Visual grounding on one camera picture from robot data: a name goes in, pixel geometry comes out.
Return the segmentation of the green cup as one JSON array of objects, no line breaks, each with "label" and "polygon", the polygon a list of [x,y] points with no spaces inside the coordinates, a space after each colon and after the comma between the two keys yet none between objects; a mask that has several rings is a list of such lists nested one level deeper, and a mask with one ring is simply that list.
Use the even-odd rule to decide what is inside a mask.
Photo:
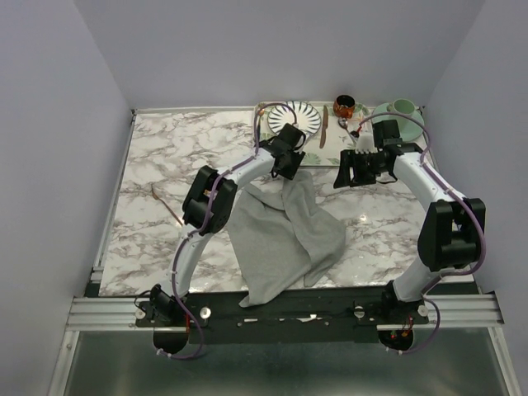
[{"label": "green cup", "polygon": [[399,98],[389,102],[385,106],[385,110],[389,113],[388,118],[390,120],[395,120],[399,125],[405,125],[409,118],[414,116],[416,107],[412,101]]}]

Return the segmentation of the silver spoon on tray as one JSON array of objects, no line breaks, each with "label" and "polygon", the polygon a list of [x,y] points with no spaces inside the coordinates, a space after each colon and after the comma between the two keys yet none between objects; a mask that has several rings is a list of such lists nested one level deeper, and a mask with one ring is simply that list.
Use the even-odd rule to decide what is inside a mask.
[{"label": "silver spoon on tray", "polygon": [[345,118],[345,117],[339,117],[337,119],[337,121],[338,121],[339,126],[346,131],[347,135],[351,138],[352,142],[354,144],[356,144],[357,143],[357,137],[354,135],[353,132],[351,132],[348,129],[348,119]]}]

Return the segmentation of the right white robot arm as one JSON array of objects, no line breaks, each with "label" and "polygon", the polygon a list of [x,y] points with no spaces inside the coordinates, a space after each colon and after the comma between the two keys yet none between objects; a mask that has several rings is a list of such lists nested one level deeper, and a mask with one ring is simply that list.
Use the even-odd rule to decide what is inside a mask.
[{"label": "right white robot arm", "polygon": [[469,276],[482,266],[486,206],[455,190],[431,168],[429,149],[404,142],[395,120],[373,124],[370,133],[358,127],[349,135],[355,147],[340,153],[335,188],[374,185],[386,172],[403,182],[426,211],[417,258],[385,286],[379,303],[381,317],[398,323],[408,316],[409,305],[422,301],[440,280]]}]

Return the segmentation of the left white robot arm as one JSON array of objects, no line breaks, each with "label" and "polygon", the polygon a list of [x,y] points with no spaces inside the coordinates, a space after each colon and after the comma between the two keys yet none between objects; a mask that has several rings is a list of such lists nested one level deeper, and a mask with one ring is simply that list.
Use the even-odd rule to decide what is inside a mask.
[{"label": "left white robot arm", "polygon": [[234,198],[253,180],[271,174],[294,178],[304,159],[306,134],[291,124],[270,139],[257,141],[252,155],[223,171],[202,167],[183,203],[183,223],[177,250],[169,267],[170,292],[155,285],[149,303],[156,319],[166,326],[184,323],[190,311],[182,302],[205,246],[228,222]]}]

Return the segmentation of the aluminium frame rail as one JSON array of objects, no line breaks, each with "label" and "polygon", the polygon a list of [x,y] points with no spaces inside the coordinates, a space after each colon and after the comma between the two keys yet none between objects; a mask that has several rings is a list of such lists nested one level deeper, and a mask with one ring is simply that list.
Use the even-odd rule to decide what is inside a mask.
[{"label": "aluminium frame rail", "polygon": [[[430,295],[426,302],[428,323],[415,329],[496,328],[504,324],[494,295]],[[68,331],[138,331],[136,307],[131,298],[75,298],[71,304]]]}]

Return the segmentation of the copper knife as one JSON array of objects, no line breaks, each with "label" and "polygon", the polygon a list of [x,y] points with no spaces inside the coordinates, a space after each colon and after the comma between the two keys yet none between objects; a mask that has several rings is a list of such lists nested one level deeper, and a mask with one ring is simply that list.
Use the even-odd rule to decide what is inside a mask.
[{"label": "copper knife", "polygon": [[328,118],[329,118],[328,106],[327,106],[327,105],[324,105],[324,106],[323,106],[322,126],[321,126],[320,139],[319,139],[319,148],[320,148],[320,149],[323,149],[324,146],[325,146],[325,144],[326,144],[326,140],[327,140],[327,128],[328,128]]}]

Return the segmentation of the grey cloth napkin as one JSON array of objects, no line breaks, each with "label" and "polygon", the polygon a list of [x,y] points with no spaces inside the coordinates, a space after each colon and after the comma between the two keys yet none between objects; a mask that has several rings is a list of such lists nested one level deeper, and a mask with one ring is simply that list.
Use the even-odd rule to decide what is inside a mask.
[{"label": "grey cloth napkin", "polygon": [[248,288],[242,308],[267,304],[299,280],[314,286],[346,250],[345,224],[317,205],[306,171],[278,192],[245,186],[227,230]]}]

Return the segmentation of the striped white plate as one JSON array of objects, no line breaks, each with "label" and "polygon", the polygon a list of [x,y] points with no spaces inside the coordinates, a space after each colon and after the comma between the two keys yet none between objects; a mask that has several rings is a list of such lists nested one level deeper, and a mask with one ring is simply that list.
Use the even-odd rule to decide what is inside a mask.
[{"label": "striped white plate", "polygon": [[285,124],[291,124],[306,135],[312,136],[317,134],[322,126],[322,117],[308,102],[288,101],[284,105],[274,106],[269,111],[267,123],[273,134],[278,134]]}]

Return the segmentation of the orange black mug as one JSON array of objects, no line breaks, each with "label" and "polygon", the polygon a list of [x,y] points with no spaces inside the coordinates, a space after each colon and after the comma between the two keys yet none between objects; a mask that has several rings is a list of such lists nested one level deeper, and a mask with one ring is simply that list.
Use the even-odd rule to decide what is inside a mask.
[{"label": "orange black mug", "polygon": [[351,119],[354,115],[356,100],[346,94],[339,95],[333,103],[333,113],[338,118]]}]

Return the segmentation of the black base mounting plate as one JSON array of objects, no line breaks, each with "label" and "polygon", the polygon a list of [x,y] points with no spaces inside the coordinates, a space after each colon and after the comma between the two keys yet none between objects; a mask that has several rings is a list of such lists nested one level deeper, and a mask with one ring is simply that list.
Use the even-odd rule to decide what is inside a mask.
[{"label": "black base mounting plate", "polygon": [[152,292],[139,302],[136,326],[193,344],[369,343],[428,322],[423,300],[399,302],[388,286],[287,290],[248,308],[243,292],[190,293],[183,305],[158,285]]}]

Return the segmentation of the floral serving tray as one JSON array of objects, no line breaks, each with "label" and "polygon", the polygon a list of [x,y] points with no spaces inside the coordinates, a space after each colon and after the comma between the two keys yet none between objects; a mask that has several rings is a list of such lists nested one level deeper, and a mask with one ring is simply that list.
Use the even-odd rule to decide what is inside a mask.
[{"label": "floral serving tray", "polygon": [[[321,127],[317,134],[308,136],[300,142],[304,145],[303,151],[305,156],[301,163],[305,167],[336,167],[339,165],[340,152],[344,149],[354,149],[354,144],[347,132],[342,129],[337,121],[337,117],[333,113],[333,104],[330,101],[303,101],[308,102],[315,107],[321,117],[323,118],[323,106],[328,106],[328,128],[327,140],[323,149],[319,148],[319,139]],[[261,111],[262,117],[259,121],[260,137],[262,139],[269,139],[275,134],[271,132],[267,123],[267,115],[274,106],[270,106]],[[353,117],[348,121],[348,129],[352,132],[356,130],[360,121],[369,116],[374,109],[365,106],[361,103],[356,104]]]}]

